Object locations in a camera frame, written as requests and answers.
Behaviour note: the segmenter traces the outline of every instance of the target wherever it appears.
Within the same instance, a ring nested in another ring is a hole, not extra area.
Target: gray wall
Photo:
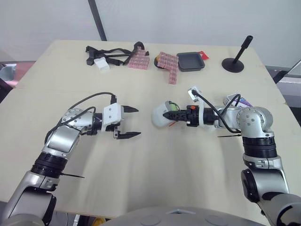
[[[265,65],[301,58],[300,0],[96,0],[108,40],[241,45]],[[99,40],[87,0],[1,0],[0,61],[36,60],[55,39]]]

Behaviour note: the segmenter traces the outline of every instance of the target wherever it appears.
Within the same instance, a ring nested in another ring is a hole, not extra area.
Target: black tray
[[[205,63],[198,52],[178,53],[179,69],[181,72],[199,71],[205,67]]]

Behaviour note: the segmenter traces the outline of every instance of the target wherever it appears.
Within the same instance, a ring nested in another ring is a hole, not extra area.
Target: black pole
[[[236,62],[238,61],[238,59],[240,58],[240,56],[243,54],[244,50],[246,48],[248,48],[248,46],[250,45],[251,41],[253,39],[253,36],[248,35],[244,41],[244,43],[241,45],[241,49],[240,51],[237,53],[237,56],[235,57],[235,59],[233,60],[233,63],[236,64]]]
[[[90,5],[90,9],[91,9],[91,12],[92,12],[92,15],[93,15],[93,18],[94,18],[99,36],[100,36],[100,39],[102,41],[107,41],[107,37],[105,36],[105,33],[104,33],[103,24],[102,24],[102,21],[100,19],[99,12],[98,12],[95,0],[88,0],[88,2],[89,2],[89,5]]]
[[[234,72],[238,73],[241,72],[244,69],[244,64],[239,61],[238,59],[240,56],[243,54],[244,50],[248,48],[250,45],[251,41],[253,39],[253,36],[248,35],[244,41],[244,43],[241,45],[241,49],[236,55],[235,59],[233,58],[226,58],[222,61],[222,67],[227,70],[228,72]]]

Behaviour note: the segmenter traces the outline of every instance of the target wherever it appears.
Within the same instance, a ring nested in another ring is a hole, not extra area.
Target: black bag strap
[[[144,49],[143,43],[140,41],[136,42],[134,45],[133,51],[130,51],[130,50],[127,50],[124,48],[114,48],[114,49],[110,49],[110,50],[105,50],[105,49],[97,50],[91,46],[87,46],[86,53],[89,53],[89,58],[87,59],[87,65],[93,65],[94,60],[99,59],[101,57],[105,57],[108,64],[113,64],[116,66],[120,66],[121,64],[127,65],[128,62],[130,61],[130,59],[132,58],[132,56],[137,52],[138,47],[140,47],[141,49]],[[115,51],[121,51],[124,54],[106,55],[106,53],[112,53]],[[111,58],[111,57],[126,57],[126,56],[128,56],[128,58],[125,61]]]

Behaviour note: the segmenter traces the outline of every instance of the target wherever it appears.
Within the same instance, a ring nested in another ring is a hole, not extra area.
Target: black phone holder
[[[238,73],[241,72],[244,69],[244,64],[239,61],[238,59],[243,54],[244,50],[248,48],[251,41],[253,39],[253,36],[248,35],[244,41],[244,43],[241,45],[241,49],[238,52],[237,56],[234,58],[226,58],[222,61],[222,67],[227,70],[228,72]]]

